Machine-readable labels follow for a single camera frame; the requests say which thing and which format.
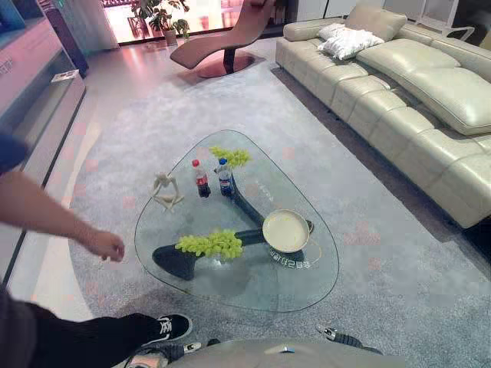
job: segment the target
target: sectional sofa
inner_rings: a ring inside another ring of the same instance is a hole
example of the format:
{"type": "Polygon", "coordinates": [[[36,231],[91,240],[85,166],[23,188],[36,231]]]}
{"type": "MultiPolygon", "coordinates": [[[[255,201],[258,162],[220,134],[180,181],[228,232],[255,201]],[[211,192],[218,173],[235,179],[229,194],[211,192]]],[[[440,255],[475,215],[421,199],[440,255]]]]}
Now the sectional sofa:
{"type": "Polygon", "coordinates": [[[491,216],[491,51],[406,22],[357,5],[290,24],[276,61],[470,228],[491,216]],[[318,31],[345,21],[386,42],[347,61],[320,53],[318,31]]]}

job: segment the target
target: area rug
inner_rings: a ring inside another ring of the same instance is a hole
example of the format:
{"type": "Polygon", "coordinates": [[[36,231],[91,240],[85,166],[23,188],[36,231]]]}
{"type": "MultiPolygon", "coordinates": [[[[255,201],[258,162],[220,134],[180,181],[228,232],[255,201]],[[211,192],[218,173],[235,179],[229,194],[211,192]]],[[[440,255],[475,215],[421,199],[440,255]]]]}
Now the area rug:
{"type": "Polygon", "coordinates": [[[489,264],[419,189],[271,58],[215,80],[176,75],[124,108],[90,151],[71,207],[127,246],[123,263],[110,264],[71,244],[96,316],[181,312],[194,319],[186,340],[201,342],[321,339],[315,327],[324,324],[411,367],[481,368],[491,358],[489,264]],[[134,230],[153,174],[170,171],[224,129],[266,151],[331,229],[339,278],[316,305],[284,314],[226,307],[161,283],[138,261],[134,230]]]}

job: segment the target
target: white bowl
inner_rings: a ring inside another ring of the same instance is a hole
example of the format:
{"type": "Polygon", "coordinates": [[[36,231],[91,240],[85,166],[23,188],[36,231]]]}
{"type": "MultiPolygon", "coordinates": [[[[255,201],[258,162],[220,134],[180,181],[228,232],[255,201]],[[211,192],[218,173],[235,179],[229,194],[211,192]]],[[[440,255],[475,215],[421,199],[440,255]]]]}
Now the white bowl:
{"type": "Polygon", "coordinates": [[[307,221],[297,212],[279,209],[266,218],[262,225],[266,241],[281,253],[295,253],[305,247],[310,232],[307,221]]]}

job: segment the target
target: dark shirt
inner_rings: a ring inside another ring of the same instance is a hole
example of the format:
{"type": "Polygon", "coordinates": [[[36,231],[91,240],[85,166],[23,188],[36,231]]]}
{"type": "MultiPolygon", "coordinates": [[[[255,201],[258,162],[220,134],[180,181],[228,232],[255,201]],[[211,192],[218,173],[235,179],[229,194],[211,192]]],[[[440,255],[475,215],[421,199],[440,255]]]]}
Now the dark shirt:
{"type": "MultiPolygon", "coordinates": [[[[0,133],[0,176],[15,168],[28,149],[0,133]]],[[[7,368],[28,368],[34,352],[36,323],[28,305],[14,301],[0,280],[0,357],[7,368]]]]}

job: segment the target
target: sofa armrest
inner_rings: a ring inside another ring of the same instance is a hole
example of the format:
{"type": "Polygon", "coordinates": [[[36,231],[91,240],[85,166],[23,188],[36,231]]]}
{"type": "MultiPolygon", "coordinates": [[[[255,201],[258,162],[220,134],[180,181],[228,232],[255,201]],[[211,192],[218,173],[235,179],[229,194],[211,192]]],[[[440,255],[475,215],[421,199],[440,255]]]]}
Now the sofa armrest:
{"type": "Polygon", "coordinates": [[[344,23],[343,18],[316,19],[291,23],[283,28],[283,35],[291,42],[306,41],[317,37],[317,33],[327,25],[344,23]]]}

